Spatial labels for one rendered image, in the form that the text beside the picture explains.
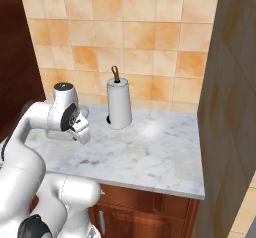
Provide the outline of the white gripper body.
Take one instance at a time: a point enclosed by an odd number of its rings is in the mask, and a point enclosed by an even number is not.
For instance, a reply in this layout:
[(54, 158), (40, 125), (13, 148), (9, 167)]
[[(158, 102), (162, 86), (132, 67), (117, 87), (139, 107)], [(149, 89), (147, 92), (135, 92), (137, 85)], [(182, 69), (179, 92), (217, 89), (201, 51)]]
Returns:
[(68, 129), (68, 133), (75, 140), (85, 145), (91, 138), (89, 122), (83, 116), (79, 116), (75, 123)]

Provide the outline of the wood cabinet door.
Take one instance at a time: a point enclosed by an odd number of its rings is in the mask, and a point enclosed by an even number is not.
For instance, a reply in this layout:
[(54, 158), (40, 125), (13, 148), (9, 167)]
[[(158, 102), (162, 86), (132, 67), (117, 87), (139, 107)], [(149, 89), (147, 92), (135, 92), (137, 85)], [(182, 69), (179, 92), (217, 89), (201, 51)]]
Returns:
[[(106, 234), (101, 233), (99, 211), (104, 212)], [(97, 204), (89, 209), (102, 238), (192, 238), (188, 220)]]

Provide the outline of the white paper towel roll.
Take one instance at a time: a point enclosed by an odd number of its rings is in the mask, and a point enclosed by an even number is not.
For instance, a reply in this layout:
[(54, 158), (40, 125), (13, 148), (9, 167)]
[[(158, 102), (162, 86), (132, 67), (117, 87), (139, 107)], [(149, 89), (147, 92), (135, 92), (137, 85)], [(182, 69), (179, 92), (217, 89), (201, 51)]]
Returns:
[(108, 117), (112, 129), (123, 129), (132, 122), (129, 83), (121, 78), (116, 83), (113, 78), (107, 81)]

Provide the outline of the brown paper towel holder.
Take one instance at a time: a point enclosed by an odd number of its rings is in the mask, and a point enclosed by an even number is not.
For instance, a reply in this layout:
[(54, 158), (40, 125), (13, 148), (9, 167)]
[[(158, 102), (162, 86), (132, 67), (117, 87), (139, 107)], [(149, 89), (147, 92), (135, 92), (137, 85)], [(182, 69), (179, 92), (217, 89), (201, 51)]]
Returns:
[[(114, 75), (114, 83), (120, 83), (119, 71), (118, 71), (117, 66), (112, 66), (111, 70), (112, 70), (113, 75)], [(108, 124), (111, 124), (109, 115), (107, 116), (106, 121), (108, 122)]]

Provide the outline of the wood drawer front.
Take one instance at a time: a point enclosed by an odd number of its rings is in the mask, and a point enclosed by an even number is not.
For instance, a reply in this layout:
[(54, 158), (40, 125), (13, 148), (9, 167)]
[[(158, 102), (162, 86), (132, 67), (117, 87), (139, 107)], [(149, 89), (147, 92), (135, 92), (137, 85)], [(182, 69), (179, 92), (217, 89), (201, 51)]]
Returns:
[(126, 207), (147, 213), (160, 213), (164, 216), (185, 220), (189, 207), (196, 199), (155, 192), (101, 184), (103, 194), (100, 203)]

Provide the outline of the tall brown wood panel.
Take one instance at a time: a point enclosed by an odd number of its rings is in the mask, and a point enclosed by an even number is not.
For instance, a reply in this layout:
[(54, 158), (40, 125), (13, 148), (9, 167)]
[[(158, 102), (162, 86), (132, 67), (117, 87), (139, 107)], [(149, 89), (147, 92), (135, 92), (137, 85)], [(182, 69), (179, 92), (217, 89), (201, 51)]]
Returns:
[(205, 199), (192, 238), (227, 238), (256, 172), (256, 0), (218, 0), (197, 117)]

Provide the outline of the dark wood wall cabinet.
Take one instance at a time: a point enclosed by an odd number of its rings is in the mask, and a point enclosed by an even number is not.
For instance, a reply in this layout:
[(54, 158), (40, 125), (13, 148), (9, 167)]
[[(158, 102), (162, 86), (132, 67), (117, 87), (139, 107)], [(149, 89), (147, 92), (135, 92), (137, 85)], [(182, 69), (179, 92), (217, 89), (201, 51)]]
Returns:
[(0, 142), (23, 105), (45, 93), (22, 0), (0, 0)]

